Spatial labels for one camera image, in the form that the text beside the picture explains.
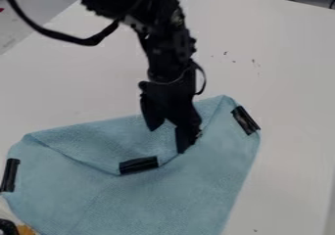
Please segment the black clip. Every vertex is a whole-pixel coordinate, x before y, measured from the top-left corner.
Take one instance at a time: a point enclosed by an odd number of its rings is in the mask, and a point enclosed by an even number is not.
[[[20,160],[8,159],[6,163],[5,173],[2,178],[0,192],[14,192],[15,179],[17,176]]]
[[[140,158],[120,163],[120,174],[135,173],[143,170],[157,168],[159,166],[157,157]]]
[[[235,110],[231,113],[234,115],[234,118],[241,125],[248,136],[260,129],[260,127],[242,106],[236,107]]]

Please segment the table surface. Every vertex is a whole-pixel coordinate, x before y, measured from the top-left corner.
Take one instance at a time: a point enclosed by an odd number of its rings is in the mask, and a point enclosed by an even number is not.
[[[263,129],[224,234],[322,234],[335,159],[334,11],[281,0],[181,1],[208,76],[198,99],[229,95]],[[76,3],[47,25],[87,36],[108,23]],[[25,133],[140,113],[146,69],[125,26],[95,48],[33,34],[0,59],[2,163]]]

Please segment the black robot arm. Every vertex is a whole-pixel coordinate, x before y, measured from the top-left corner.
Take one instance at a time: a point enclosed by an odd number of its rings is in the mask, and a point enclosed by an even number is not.
[[[150,130],[165,119],[176,125],[178,153],[193,145],[201,133],[201,118],[193,106],[196,94],[196,70],[204,71],[192,60],[196,40],[186,28],[178,0],[81,0],[89,11],[114,20],[100,33],[79,39],[45,29],[29,19],[16,4],[10,4],[30,26],[52,38],[93,46],[114,32],[119,22],[137,33],[149,61],[149,82],[140,82],[141,108]]]

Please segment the black cable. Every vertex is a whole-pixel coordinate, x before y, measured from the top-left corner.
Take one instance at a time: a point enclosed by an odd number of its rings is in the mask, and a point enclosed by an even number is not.
[[[26,14],[21,10],[19,7],[18,3],[16,0],[8,0],[8,3],[12,6],[13,10],[19,15],[21,19],[23,19],[30,27],[35,29],[37,32],[41,33],[42,35],[58,39],[58,40],[63,40],[66,42],[70,43],[75,43],[79,45],[84,45],[84,46],[95,46],[98,45],[105,37],[108,35],[112,34],[118,27],[119,27],[119,22],[120,20],[117,19],[113,21],[109,26],[104,28],[101,32],[85,38],[77,38],[71,35],[67,35],[55,30],[47,29],[42,26],[39,26],[36,24],[34,21],[32,21],[29,17],[26,16]]]
[[[329,5],[329,9],[333,9],[334,4],[335,4],[335,0],[332,0],[330,5]]]

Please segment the light blue towel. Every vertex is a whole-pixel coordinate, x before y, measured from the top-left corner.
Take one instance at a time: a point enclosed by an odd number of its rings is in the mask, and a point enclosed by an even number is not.
[[[247,135],[225,96],[196,108],[204,133],[178,155],[174,126],[147,130],[142,117],[26,135],[13,212],[45,235],[219,235],[250,170],[260,135]],[[158,156],[159,168],[120,175],[119,163]]]

